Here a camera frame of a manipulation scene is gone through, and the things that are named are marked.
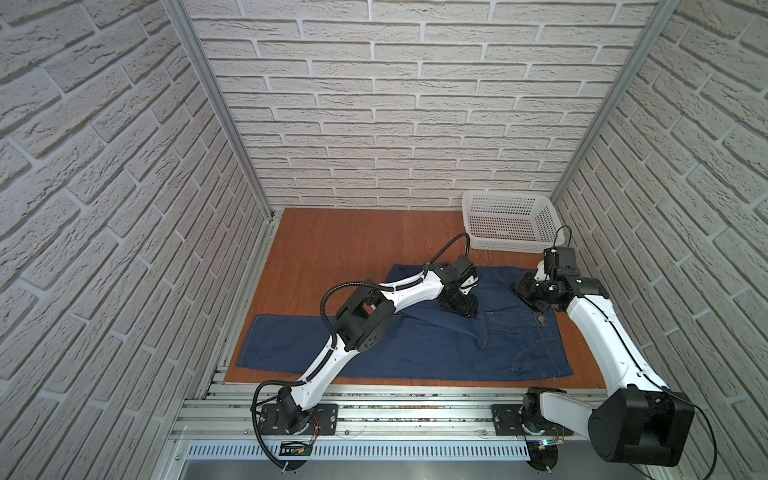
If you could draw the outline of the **blue denim trousers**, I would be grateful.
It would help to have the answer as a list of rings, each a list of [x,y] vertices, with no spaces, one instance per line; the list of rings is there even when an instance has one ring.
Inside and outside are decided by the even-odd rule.
[[[538,381],[572,375],[554,314],[539,320],[511,292],[523,275],[511,266],[482,267],[472,290],[478,315],[464,318],[437,301],[398,313],[384,338],[352,359],[342,376],[359,379]],[[327,341],[318,317],[259,315],[237,359],[250,370],[302,374]]]

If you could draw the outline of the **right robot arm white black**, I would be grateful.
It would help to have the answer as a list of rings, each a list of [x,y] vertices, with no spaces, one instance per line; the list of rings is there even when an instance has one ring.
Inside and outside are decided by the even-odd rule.
[[[562,427],[588,439],[606,462],[673,467],[679,463],[695,415],[682,393],[669,391],[621,325],[607,289],[585,277],[574,249],[549,247],[536,272],[512,292],[541,314],[567,313],[603,376],[606,400],[597,407],[562,390],[531,387],[520,418],[529,434]]]

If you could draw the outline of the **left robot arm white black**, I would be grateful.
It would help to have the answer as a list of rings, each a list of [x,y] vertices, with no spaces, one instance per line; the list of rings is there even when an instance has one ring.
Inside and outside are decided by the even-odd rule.
[[[328,386],[358,354],[381,340],[396,313],[436,300],[448,312],[474,318],[478,300],[472,293],[480,274],[464,255],[452,263],[426,263],[410,277],[390,283],[346,282],[321,299],[320,316],[329,339],[307,370],[282,386],[276,396],[278,420],[289,434],[312,421]]]

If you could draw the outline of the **white plastic laundry basket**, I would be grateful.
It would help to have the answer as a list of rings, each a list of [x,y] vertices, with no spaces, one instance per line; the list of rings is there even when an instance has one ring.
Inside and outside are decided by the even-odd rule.
[[[466,191],[462,216],[474,250],[539,254],[569,243],[569,228],[546,196]]]

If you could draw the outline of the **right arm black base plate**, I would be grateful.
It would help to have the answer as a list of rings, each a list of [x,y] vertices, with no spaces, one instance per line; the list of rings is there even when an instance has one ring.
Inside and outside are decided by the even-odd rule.
[[[497,436],[550,436],[570,437],[574,432],[527,412],[522,404],[493,404],[492,422]]]

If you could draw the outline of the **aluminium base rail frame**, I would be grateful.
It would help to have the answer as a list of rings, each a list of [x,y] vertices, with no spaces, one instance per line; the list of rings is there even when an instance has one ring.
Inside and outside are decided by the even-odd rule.
[[[292,436],[276,424],[257,440],[255,389],[216,374],[203,398],[184,401],[151,478],[179,479],[194,461],[265,461],[289,442],[312,446],[296,458],[303,473],[321,462],[525,462],[573,444],[597,457],[586,437],[564,427],[526,432],[518,420],[522,388],[333,385],[318,408],[314,441],[311,426]]]

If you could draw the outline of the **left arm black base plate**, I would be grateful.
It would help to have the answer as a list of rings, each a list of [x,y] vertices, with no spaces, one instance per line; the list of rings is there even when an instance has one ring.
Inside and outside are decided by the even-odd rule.
[[[338,413],[337,404],[321,403],[297,416],[282,411],[277,404],[267,404],[256,418],[262,435],[332,436],[336,433]]]

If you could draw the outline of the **right aluminium corner post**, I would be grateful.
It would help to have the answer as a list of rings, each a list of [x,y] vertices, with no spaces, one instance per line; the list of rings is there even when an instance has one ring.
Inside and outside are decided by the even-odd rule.
[[[597,139],[602,129],[609,123],[614,111],[622,102],[628,88],[634,82],[639,70],[653,50],[658,38],[680,4],[680,0],[658,1],[652,10],[650,17],[643,27],[636,44],[620,68],[614,82],[611,84],[606,96],[592,118],[584,136],[579,141],[571,159],[549,198],[555,205],[567,190],[570,182],[575,177],[580,166],[586,159],[592,144]]]

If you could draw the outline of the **aluminium corner post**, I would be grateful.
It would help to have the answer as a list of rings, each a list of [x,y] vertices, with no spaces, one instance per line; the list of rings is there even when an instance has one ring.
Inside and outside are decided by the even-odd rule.
[[[184,2],[180,0],[167,0],[164,1],[164,5],[171,23],[177,31],[180,42],[187,52],[190,63],[198,76],[199,82],[206,93],[213,112],[219,120],[222,131],[229,141],[235,159],[244,172],[257,206],[269,221],[273,221],[275,218],[274,210],[270,207],[264,189],[259,182],[242,137],[227,105],[226,98],[221,91],[212,65],[205,53],[202,41],[194,28]]]
[[[597,139],[602,129],[609,123],[614,111],[622,102],[628,88],[634,82],[639,70],[653,50],[658,38],[680,4],[680,0],[658,1],[652,10],[650,17],[643,27],[636,44],[620,68],[614,82],[611,84],[606,96],[592,118],[584,136],[579,141],[571,159],[549,198],[555,205],[567,190],[570,182],[575,177],[580,166],[586,159],[592,144]]]

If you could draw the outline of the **left aluminium corner post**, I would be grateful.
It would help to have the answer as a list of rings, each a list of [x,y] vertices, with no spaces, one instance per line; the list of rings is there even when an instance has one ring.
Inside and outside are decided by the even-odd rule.
[[[167,0],[164,1],[164,5],[171,23],[177,31],[180,42],[187,52],[190,63],[198,76],[199,82],[206,93],[213,112],[219,120],[222,131],[229,141],[235,159],[244,172],[257,206],[269,221],[273,221],[275,218],[274,210],[270,207],[264,189],[259,182],[242,137],[227,105],[226,98],[221,91],[212,65],[205,53],[202,41],[194,28],[184,2],[180,0]]]

